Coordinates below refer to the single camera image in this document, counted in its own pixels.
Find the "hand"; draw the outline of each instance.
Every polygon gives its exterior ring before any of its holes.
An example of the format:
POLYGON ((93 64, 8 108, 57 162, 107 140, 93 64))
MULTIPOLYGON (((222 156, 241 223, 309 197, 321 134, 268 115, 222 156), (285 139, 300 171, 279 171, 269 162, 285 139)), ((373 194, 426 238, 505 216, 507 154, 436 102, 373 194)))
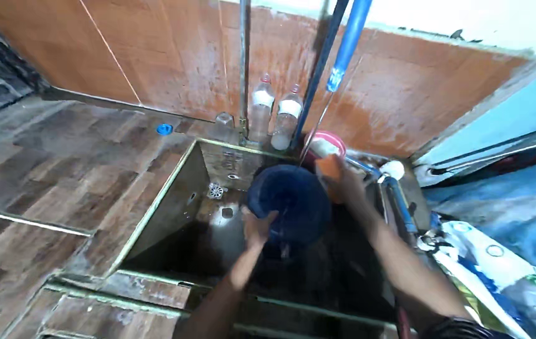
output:
POLYGON ((258 219, 255 214, 249 211, 247 206, 242 208, 242 220, 245 222, 245 241, 247 249, 259 249, 264 247, 268 241, 270 224, 278 216, 278 211, 268 213, 264 219, 258 219))
POLYGON ((324 181, 341 197, 343 202, 353 212, 356 212, 358 209, 364 209, 368 203, 366 200, 365 184, 362 182, 362 178, 348 169, 341 158, 335 157, 335 159, 339 172, 341 173, 341 178, 338 182, 330 177, 324 177, 324 181))

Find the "blue pipe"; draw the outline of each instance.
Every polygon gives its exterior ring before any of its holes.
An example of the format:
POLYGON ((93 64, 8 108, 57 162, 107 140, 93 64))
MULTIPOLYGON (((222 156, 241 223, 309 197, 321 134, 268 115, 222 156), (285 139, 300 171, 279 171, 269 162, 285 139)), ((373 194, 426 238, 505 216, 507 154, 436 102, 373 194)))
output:
MULTIPOLYGON (((360 162, 356 158, 345 156, 345 160, 348 163, 356 167, 359 167, 363 169, 364 171, 367 171, 374 178, 379 178, 380 176, 383 175, 383 173, 381 173, 381 171, 377 167, 360 162)), ((396 178, 390 177, 389 175, 387 175, 387 177, 383 181, 383 185, 389 186, 390 188, 392 188, 393 198, 396 201, 396 205, 398 207, 398 211, 400 212, 402 221, 404 222, 404 227, 406 227, 406 231, 408 233, 417 233, 419 230, 414 224, 414 221, 413 221, 412 216, 410 215, 410 212, 408 212, 408 207, 406 206, 406 200, 404 200, 402 190, 400 189, 400 183, 396 180, 396 178)))
POLYGON ((408 212, 406 201, 404 200, 402 190, 400 189, 400 183, 394 177, 387 177, 383 183, 392 188, 393 198, 396 201, 396 205, 398 205, 398 211, 400 212, 400 216, 404 222, 406 231, 408 233, 417 233, 419 230, 414 224, 413 218, 410 216, 410 212, 408 212))
POLYGON ((337 52, 337 59, 335 59, 335 65, 331 71, 329 82, 326 84, 326 90, 329 92, 336 91, 341 84, 349 61, 352 59, 352 55, 354 55, 354 51, 358 45, 362 29, 364 29, 371 3, 372 0, 355 0, 352 5, 352 12, 349 14, 347 27, 343 34, 343 39, 341 39, 341 46, 339 46, 339 51, 337 52))
MULTIPOLYGON (((354 50, 356 50, 356 46, 358 45, 358 40, 360 39, 360 34, 362 34, 362 29, 364 28, 366 17, 369 14, 371 3, 372 0, 354 1, 352 11, 350 12, 349 19, 347 21, 347 27, 345 29, 345 33, 343 34, 343 39, 341 39, 341 45, 337 51, 335 65, 331 71, 329 81, 326 84, 326 90, 330 92, 335 92, 341 84, 341 80, 343 79, 343 75, 347 70, 349 61, 352 59, 352 54, 354 54, 354 50)), ((331 46, 333 40, 335 39, 335 34, 337 33, 337 28, 339 27, 339 23, 341 22, 341 18, 343 17, 343 12, 345 12, 346 6, 347 0, 337 1, 337 6, 335 6, 335 11, 333 12, 333 17, 329 26, 329 34, 327 35, 325 44, 320 52, 318 65, 309 83, 302 113, 299 115, 297 129, 293 135, 293 145, 297 144, 299 137, 302 135, 303 125, 308 117, 309 108, 312 105, 312 100, 314 99, 314 93, 316 92, 318 83, 320 82, 320 76, 322 75, 324 64, 326 64, 329 52, 331 51, 331 46)))
POLYGON ((312 105, 312 101, 314 101, 314 95, 318 89, 318 84, 320 84, 322 72, 324 72, 326 61, 331 53, 331 48, 333 46, 333 42, 335 42, 335 36, 337 35, 337 30, 341 25, 341 19, 343 19, 343 14, 345 13, 348 2, 349 0, 337 0, 337 4, 335 5, 335 10, 331 16, 331 21, 329 22, 329 30, 324 38, 320 55, 318 56, 316 66, 314 67, 314 73, 309 80, 308 90, 306 91, 305 98, 303 98, 303 110, 299 115, 297 128, 295 129, 295 134, 293 135, 293 145, 297 145, 299 137, 302 135, 303 125, 305 124, 306 118, 308 118, 309 108, 312 105))
POLYGON ((377 167, 374 167, 374 166, 371 166, 369 164, 365 164, 363 162, 360 162, 358 159, 356 158, 353 158, 353 157, 350 157, 350 156, 345 156, 345 160, 356 166, 356 167, 359 167, 361 169, 363 169, 364 171, 367 171, 368 173, 370 173, 370 175, 372 175, 374 178, 378 179, 380 176, 381 176, 381 171, 379 171, 379 169, 377 167))

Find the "orange sponge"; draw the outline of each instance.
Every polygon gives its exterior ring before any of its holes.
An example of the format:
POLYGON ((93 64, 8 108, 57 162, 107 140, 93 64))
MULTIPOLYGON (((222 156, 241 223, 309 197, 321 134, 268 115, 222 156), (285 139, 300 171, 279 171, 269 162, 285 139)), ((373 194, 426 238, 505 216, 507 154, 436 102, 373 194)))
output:
MULTIPOLYGON (((341 170, 339 169, 339 164, 337 163, 337 155, 329 154, 324 158, 316 159, 316 173, 318 177, 328 177, 334 182, 339 182, 341 180, 341 170)), ((343 203, 341 197, 337 194, 332 187, 327 186, 326 192, 329 196, 329 199, 335 204, 343 203)))

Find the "blue bucket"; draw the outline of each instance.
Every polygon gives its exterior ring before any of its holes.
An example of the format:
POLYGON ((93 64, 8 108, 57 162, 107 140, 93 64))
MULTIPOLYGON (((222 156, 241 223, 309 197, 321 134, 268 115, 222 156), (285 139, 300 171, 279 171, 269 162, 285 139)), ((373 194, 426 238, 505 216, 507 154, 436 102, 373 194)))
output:
POLYGON ((293 165, 262 171, 247 191, 249 210, 258 218, 278 211, 269 243, 305 247, 320 238, 331 221, 331 202, 316 175, 293 165))

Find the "person's arm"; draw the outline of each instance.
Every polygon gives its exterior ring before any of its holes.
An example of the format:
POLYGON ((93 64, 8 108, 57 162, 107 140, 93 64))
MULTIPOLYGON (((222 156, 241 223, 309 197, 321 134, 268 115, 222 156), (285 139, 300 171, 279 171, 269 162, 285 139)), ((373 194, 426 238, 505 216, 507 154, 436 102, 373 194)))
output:
POLYGON ((243 207, 242 212, 245 223, 245 251, 226 277, 195 309, 181 331, 176 333, 175 338, 218 339, 225 338, 228 334, 244 296, 243 290, 268 240, 270 224, 278 214, 273 211, 260 220, 247 207, 243 207))
POLYGON ((470 320, 460 294, 452 283, 441 272, 425 266, 385 224, 367 201, 361 179, 347 169, 342 161, 338 163, 342 176, 336 188, 374 248, 385 275, 414 327, 423 331, 450 317, 470 320))

